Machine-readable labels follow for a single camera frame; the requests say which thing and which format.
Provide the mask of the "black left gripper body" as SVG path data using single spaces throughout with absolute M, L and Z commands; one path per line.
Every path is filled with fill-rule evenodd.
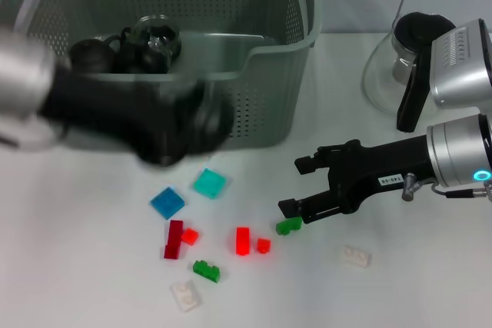
M 200 89 L 161 96 L 144 85 L 117 85 L 57 70 L 39 114 L 127 144 L 148 164 L 169 167 L 188 151 Z

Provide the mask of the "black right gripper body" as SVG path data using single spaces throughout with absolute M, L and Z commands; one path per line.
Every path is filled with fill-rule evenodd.
M 330 199 L 335 213 L 352 214 L 374 194 L 401 190 L 402 182 L 384 182 L 384 177 L 413 174 L 421 181 L 435 177 L 425 136 L 364 147 L 352 140 L 332 151 L 329 167 Z

